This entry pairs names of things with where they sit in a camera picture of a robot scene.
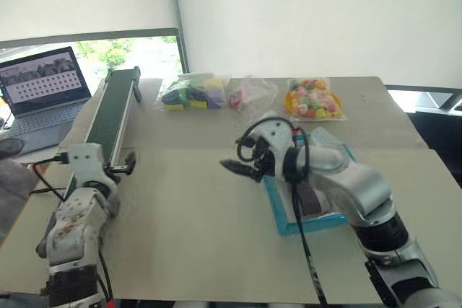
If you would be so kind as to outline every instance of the beige tabletop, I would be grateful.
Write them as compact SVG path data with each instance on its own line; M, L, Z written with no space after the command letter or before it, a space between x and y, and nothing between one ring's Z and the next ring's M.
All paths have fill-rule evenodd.
M134 150L139 162L119 185L121 212L108 225L103 248L115 296L317 303L300 237L280 237L264 189L218 165L234 155L232 141L245 127L240 115L232 110L155 111L159 83L141 82L144 100L132 107L123 144L123 153ZM416 147L417 132L404 122L401 116L406 115L399 115L399 109L393 109L398 122L390 121L387 127L395 138L408 141L407 147L389 142L383 146L387 148L379 148L378 141L361 146L361 134L353 132L355 127L366 129L363 118L355 118L353 100L335 91L349 120L339 123L343 129L331 123L326 128L339 138L354 139L359 159L390 181L401 217L417 235L440 284L462 294L457 261L462 251L460 188L436 153L424 145ZM85 112L90 113L91 104L87 106ZM362 114L370 121L368 112ZM63 146L81 141L85 117L79 115L75 132ZM70 171L53 164L46 177L59 188L67 185ZM46 264L34 249L55 207L51 195L28 201L0 249L0 291L38 292L45 285ZM330 303L380 301L348 226L309 233L307 238Z

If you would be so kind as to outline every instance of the robotic arm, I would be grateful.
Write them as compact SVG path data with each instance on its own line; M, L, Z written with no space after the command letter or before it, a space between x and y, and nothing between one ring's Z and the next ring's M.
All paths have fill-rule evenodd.
M221 163L258 182L263 175L273 175L293 184L307 178L309 168L311 185L330 196L356 232L370 280L385 305L462 307L459 297L438 288L436 275L417 241L408 235L383 176L352 162L340 149L309 147L307 155L306 146L293 145L292 130L283 118L264 118L238 142L238 156L253 167L234 160ZM252 157L243 157L241 146L252 148Z
M78 144L61 155L74 171L76 190L52 214L37 254L46 258L49 278L46 291L50 307L106 307L97 272L100 234L110 217L118 214L120 199L114 173L130 175L131 154L125 167L109 167L99 144Z

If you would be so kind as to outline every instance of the monitor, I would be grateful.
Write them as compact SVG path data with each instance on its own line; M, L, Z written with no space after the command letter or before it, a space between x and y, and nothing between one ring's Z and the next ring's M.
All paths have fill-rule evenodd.
M0 63L0 89L15 117L91 97L71 47Z

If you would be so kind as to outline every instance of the white table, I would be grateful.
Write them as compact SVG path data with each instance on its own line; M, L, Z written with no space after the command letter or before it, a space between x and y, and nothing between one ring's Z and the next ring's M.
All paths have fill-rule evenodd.
M137 153L139 163L119 185L121 213L108 226L103 249L115 296L317 303L300 238L280 237L261 186L218 164L233 155L232 140L245 128L240 116L231 110L155 112L158 84L141 82L144 101L133 107L123 143L125 152ZM359 128L354 113L348 113L348 98L343 100ZM76 133L63 146L84 134L83 119L79 115ZM353 128L342 124L346 131L335 124L329 131L348 136ZM417 132L395 125L388 127L415 145ZM461 190L444 164L421 145L393 149L388 143L383 149L375 138L376 148L360 148L361 137L351 133L350 138L357 141L359 158L391 182L401 217L418 236L440 284L462 294ZM70 171L52 164L46 177L62 187ZM45 284L46 264L34 249L55 207L51 195L33 196L25 206L0 249L0 291L38 292ZM348 226L307 238L329 303L380 301Z

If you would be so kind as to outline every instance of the laptop keyboard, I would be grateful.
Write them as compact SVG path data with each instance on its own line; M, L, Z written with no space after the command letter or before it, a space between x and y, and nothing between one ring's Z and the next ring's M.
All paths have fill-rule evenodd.
M73 121L77 113L82 109L83 103L47 110L34 115L16 118L9 131L10 136L18 136L31 131L56 126L58 124Z

